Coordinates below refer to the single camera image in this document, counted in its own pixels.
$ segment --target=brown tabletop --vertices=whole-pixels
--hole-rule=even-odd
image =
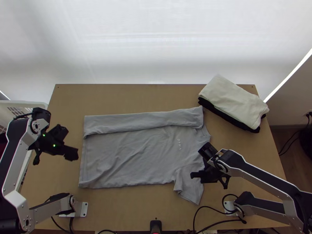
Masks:
[[[78,148],[80,157],[85,115],[191,108],[198,106],[197,95],[203,86],[56,85],[48,107],[52,114],[50,126],[52,128],[59,123],[69,130],[65,144]],[[254,85],[240,86],[250,93],[257,93]],[[266,118],[261,121],[258,134],[243,131],[209,111],[205,112],[204,118],[212,136],[211,143],[217,149],[235,150],[247,162],[285,179]],[[76,230],[148,230],[150,220],[155,218],[162,221],[163,230],[192,229],[193,216],[199,206],[180,198],[173,191],[173,183],[109,189],[78,188],[79,169],[80,158],[69,162],[63,156],[42,154],[39,165],[33,166],[30,163],[21,193],[30,207],[61,192],[73,193],[78,200],[88,202],[87,217],[74,220]],[[204,188],[200,206],[212,206],[219,210],[223,210],[221,199],[227,193],[240,195],[244,191],[250,191],[256,197],[278,201],[273,195],[242,178],[231,178],[227,190],[220,183],[205,184]],[[62,227],[68,227],[68,218],[55,219]],[[201,209],[195,228],[200,230],[225,219],[230,218],[209,209]],[[224,223],[213,229],[285,226],[256,215],[246,217],[246,221],[245,225],[241,222]],[[38,224],[36,228],[57,229],[51,219]]]

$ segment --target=black cable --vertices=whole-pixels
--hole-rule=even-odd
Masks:
[[[34,114],[34,112],[30,112],[30,113],[27,113],[27,114],[19,115],[19,116],[16,116],[15,118],[13,118],[13,119],[16,120],[16,119],[24,118],[24,117],[26,117],[28,115],[32,115],[32,114]]]
[[[277,234],[280,234],[275,228],[271,227],[273,231],[275,231]]]
[[[54,223],[59,229],[61,229],[62,231],[66,232],[66,233],[68,233],[68,234],[72,234],[71,232],[65,230],[65,229],[62,228],[60,225],[58,225],[57,222],[54,220],[54,218],[53,218],[52,216],[51,216],[51,219],[52,219],[53,223]]]
[[[308,126],[309,126],[309,123],[310,123],[310,114],[306,114],[305,115],[307,118],[308,118],[308,123],[307,123],[307,125],[305,126],[305,128],[307,128]],[[294,137],[294,135],[296,134],[296,133],[298,133],[298,132],[300,132],[301,131],[301,129],[300,130],[298,130],[298,131],[296,131],[287,141],[286,141],[286,143],[283,145],[283,147],[282,147],[282,149],[280,150],[280,152],[278,153],[279,155],[280,155],[280,153],[283,151],[283,149],[285,148],[285,146],[287,145],[287,143]]]
[[[74,217],[71,217],[71,219],[69,220],[69,231],[71,234],[74,234],[73,231],[73,221],[74,221]]]
[[[216,212],[218,212],[218,213],[220,213],[220,214],[234,214],[234,213],[236,213],[236,211],[237,210],[235,210],[235,211],[232,211],[232,212],[229,212],[229,213],[225,213],[225,212],[222,212],[222,211],[219,211],[219,210],[217,210],[217,209],[215,209],[215,208],[213,208],[213,207],[210,207],[210,206],[201,206],[201,207],[199,207],[197,210],[196,210],[196,212],[195,212],[195,215],[194,215],[194,218],[193,218],[193,233],[195,233],[195,219],[196,219],[196,215],[197,215],[197,213],[200,211],[200,209],[202,209],[202,208],[209,208],[209,209],[212,209],[212,210],[214,210],[214,211],[216,211]]]
[[[238,210],[237,209],[234,209],[234,210],[228,210],[228,209],[226,209],[225,207],[224,207],[224,199],[226,198],[226,197],[228,197],[228,196],[234,196],[234,197],[236,197],[236,198],[238,198],[238,196],[236,196],[235,194],[232,194],[232,193],[229,193],[229,194],[226,194],[223,198],[222,198],[222,206],[223,206],[223,208],[225,209],[225,210],[227,210],[228,212],[222,212],[222,211],[219,211],[219,210],[217,210],[217,209],[215,209],[215,208],[213,208],[213,207],[210,207],[210,206],[201,206],[201,207],[199,207],[197,210],[196,210],[196,212],[195,212],[195,214],[194,214],[194,218],[193,218],[193,233],[195,234],[195,219],[196,219],[196,215],[197,215],[197,213],[200,211],[200,209],[202,209],[202,208],[209,208],[209,209],[212,209],[212,210],[214,210],[214,211],[216,211],[216,212],[218,212],[218,213],[220,213],[220,214],[234,214],[234,213],[236,213]],[[201,230],[200,232],[203,232],[203,231],[205,231],[205,230],[207,230],[208,228],[210,228],[210,227],[212,227],[212,226],[215,226],[215,225],[217,225],[217,224],[220,224],[220,223],[226,223],[226,222],[234,222],[234,221],[241,221],[242,223],[246,223],[246,221],[245,220],[243,220],[243,219],[241,219],[241,218],[239,218],[239,219],[236,219],[236,220],[224,220],[224,221],[220,221],[220,222],[217,222],[217,223],[214,223],[214,224],[212,224],[212,225],[210,225],[210,226],[208,226],[208,227],[205,227],[203,230]]]
[[[237,211],[237,209],[234,209],[234,210],[230,211],[230,210],[228,210],[227,208],[225,208],[225,206],[224,206],[224,199],[225,199],[226,197],[228,197],[228,196],[234,196],[234,197],[236,197],[236,199],[238,198],[238,196],[236,196],[235,194],[228,193],[227,195],[225,195],[225,196],[222,198],[222,206],[223,206],[223,208],[224,208],[226,211],[229,211],[229,212]]]
[[[209,229],[209,228],[211,228],[211,227],[213,227],[213,226],[215,226],[215,225],[221,224],[221,223],[236,222],[236,221],[240,221],[240,222],[242,222],[243,224],[246,224],[246,223],[247,223],[245,220],[243,220],[243,219],[241,219],[241,218],[235,219],[235,220],[223,220],[223,221],[219,221],[219,222],[213,223],[213,224],[211,224],[211,225],[209,225],[209,226],[203,228],[203,229],[200,230],[199,232],[196,232],[195,234],[199,234],[199,233],[201,233],[201,232],[203,232],[203,231],[206,231],[207,229]]]
[[[286,151],[285,151],[284,153],[280,154],[279,156],[282,156],[283,154],[285,154],[285,153],[289,150],[289,148],[291,147],[291,145],[292,145],[296,140],[298,140],[298,139],[299,139],[299,137],[297,137],[296,139],[294,139],[294,140],[290,143],[290,145],[288,146],[288,148],[286,149]]]
[[[65,230],[64,228],[62,228],[60,225],[58,225],[58,223],[54,220],[54,218],[53,218],[52,216],[51,216],[51,219],[52,219],[53,223],[54,223],[60,230],[62,230],[63,232],[66,232],[66,233],[68,233],[68,234],[74,234],[74,233],[72,232],[72,230],[71,230],[71,224],[73,224],[72,221],[69,222],[69,231],[67,231],[67,230]]]
[[[102,233],[102,232],[110,232],[110,233],[117,234],[117,232],[114,232],[114,231],[109,230],[109,229],[104,229],[104,230],[102,230],[102,231],[98,232],[97,234],[100,234],[100,233]]]

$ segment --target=white wall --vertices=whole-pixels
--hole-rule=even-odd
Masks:
[[[270,125],[306,124],[312,110],[312,56],[267,101]]]
[[[312,1],[0,0],[0,89],[49,102],[56,83],[207,83],[265,98],[312,47]]]

